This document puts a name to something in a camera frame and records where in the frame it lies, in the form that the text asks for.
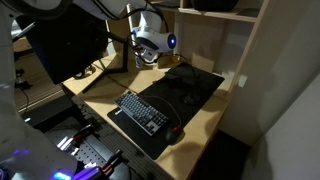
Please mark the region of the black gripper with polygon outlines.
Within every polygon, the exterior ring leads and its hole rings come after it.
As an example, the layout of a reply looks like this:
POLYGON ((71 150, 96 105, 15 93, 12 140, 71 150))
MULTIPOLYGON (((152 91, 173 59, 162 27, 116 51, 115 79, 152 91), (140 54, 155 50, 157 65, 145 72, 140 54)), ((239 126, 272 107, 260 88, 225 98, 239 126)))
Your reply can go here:
POLYGON ((135 52, 135 55, 145 64, 153 63, 154 54, 151 51, 143 48, 140 45, 135 45, 133 47, 133 50, 135 52))

